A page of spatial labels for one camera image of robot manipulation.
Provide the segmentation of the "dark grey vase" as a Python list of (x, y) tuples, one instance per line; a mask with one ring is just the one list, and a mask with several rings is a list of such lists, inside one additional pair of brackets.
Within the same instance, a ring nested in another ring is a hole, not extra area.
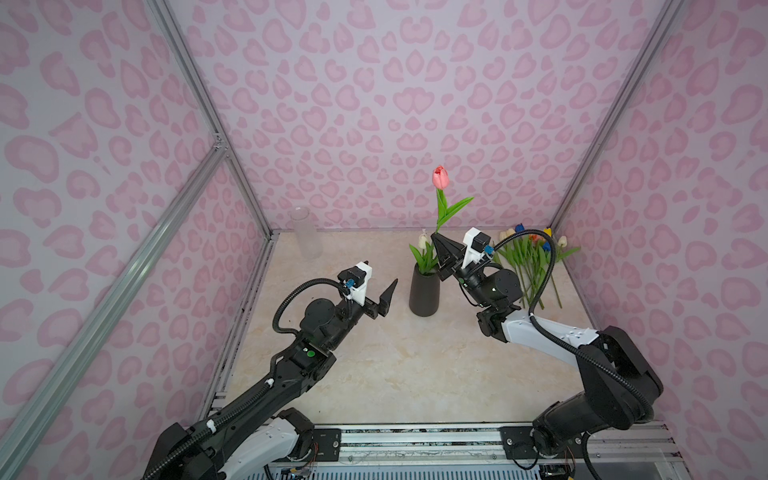
[(415, 264), (409, 293), (411, 312), (419, 317), (434, 315), (439, 308), (440, 285), (440, 279), (435, 272), (423, 274)]

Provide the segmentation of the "pink tulip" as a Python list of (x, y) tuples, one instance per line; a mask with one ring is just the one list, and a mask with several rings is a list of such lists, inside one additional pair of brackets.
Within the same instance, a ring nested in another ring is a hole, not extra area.
[(449, 220), (456, 216), (464, 207), (469, 205), (474, 198), (467, 197), (458, 202), (449, 205), (445, 190), (450, 185), (450, 178), (447, 170), (443, 166), (435, 168), (432, 174), (432, 183), (436, 189), (436, 199), (438, 205), (438, 218), (435, 231), (438, 232)]

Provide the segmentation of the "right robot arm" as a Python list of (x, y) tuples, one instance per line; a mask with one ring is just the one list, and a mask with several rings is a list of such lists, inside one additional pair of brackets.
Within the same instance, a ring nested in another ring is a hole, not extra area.
[(526, 447), (555, 458), (585, 437), (613, 428), (626, 431), (652, 421), (664, 387), (649, 361), (618, 327), (577, 328), (539, 317), (521, 304), (522, 282), (493, 259), (490, 237), (476, 228), (462, 241), (433, 233), (441, 280), (455, 278), (477, 309), (484, 336), (529, 347), (577, 369), (582, 389), (533, 421)]

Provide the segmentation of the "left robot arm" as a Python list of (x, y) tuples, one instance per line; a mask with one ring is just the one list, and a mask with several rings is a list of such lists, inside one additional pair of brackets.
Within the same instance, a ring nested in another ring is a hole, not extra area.
[[(337, 279), (316, 278), (295, 288), (279, 305), (275, 332), (293, 336), (270, 360), (267, 374), (231, 403), (189, 428), (175, 423), (158, 438), (146, 479), (240, 479), (275, 460), (310, 464), (318, 455), (314, 425), (291, 402), (325, 377), (336, 361), (334, 350), (363, 316), (388, 314), (397, 285), (373, 301), (366, 295), (368, 273), (361, 266)], [(305, 290), (330, 286), (340, 299), (310, 302), (298, 329), (279, 325), (290, 303)]]

